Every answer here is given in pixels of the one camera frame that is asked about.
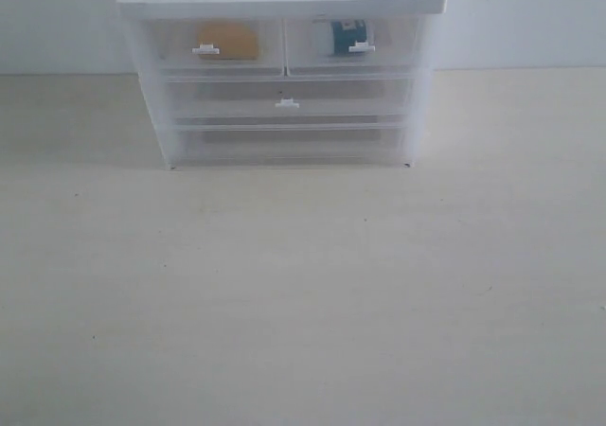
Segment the white bottle blue label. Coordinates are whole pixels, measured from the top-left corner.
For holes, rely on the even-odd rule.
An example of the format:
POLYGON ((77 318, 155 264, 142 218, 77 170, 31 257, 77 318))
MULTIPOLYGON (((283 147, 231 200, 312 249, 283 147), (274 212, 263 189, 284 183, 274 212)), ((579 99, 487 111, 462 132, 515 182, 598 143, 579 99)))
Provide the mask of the white bottle blue label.
POLYGON ((329 53, 332 56, 362 55, 375 51, 366 20, 332 20, 329 28, 329 53))

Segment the yellow sponge block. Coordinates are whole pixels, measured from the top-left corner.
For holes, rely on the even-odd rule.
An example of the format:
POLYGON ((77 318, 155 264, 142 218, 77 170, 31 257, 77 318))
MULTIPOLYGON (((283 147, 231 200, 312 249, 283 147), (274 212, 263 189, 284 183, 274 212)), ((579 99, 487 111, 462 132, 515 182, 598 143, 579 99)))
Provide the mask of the yellow sponge block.
POLYGON ((242 22, 209 21, 200 26, 191 51, 211 60, 255 61, 260 52, 258 34, 242 22))

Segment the clear wide bottom drawer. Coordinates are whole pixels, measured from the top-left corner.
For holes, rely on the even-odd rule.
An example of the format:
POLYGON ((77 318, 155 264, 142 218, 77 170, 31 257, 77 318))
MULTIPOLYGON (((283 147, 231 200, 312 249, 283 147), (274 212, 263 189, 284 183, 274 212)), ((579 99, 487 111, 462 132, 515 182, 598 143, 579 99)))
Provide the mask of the clear wide bottom drawer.
POLYGON ((397 127, 288 131, 179 131, 175 164, 391 163, 401 158, 397 127))

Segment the clear wide drawer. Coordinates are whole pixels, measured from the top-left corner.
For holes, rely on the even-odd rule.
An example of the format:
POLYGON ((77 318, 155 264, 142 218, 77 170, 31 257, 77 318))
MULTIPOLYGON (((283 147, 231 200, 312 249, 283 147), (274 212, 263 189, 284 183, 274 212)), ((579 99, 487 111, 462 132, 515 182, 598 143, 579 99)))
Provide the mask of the clear wide drawer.
POLYGON ((391 115, 405 111, 412 85, 409 79, 173 82, 167 91, 179 118, 391 115))
POLYGON ((175 164, 391 163, 401 158, 397 127, 288 131, 179 131, 175 164))

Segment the white plastic drawer cabinet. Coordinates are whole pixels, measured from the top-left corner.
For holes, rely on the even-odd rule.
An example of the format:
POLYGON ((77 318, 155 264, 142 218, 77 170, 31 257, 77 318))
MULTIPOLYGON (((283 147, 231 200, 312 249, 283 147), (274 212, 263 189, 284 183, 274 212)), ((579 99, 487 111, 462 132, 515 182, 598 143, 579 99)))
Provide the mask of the white plastic drawer cabinet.
POLYGON ((170 169, 413 166, 448 0, 117 0, 170 169))

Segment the clear wide middle drawer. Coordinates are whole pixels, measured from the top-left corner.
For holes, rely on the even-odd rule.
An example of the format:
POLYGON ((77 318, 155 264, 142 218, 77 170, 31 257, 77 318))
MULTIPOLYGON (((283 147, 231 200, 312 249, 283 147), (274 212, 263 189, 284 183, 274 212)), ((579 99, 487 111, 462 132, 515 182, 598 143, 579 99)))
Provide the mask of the clear wide middle drawer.
POLYGON ((409 79, 173 82, 167 91, 179 118, 391 115, 405 111, 412 85, 409 79))

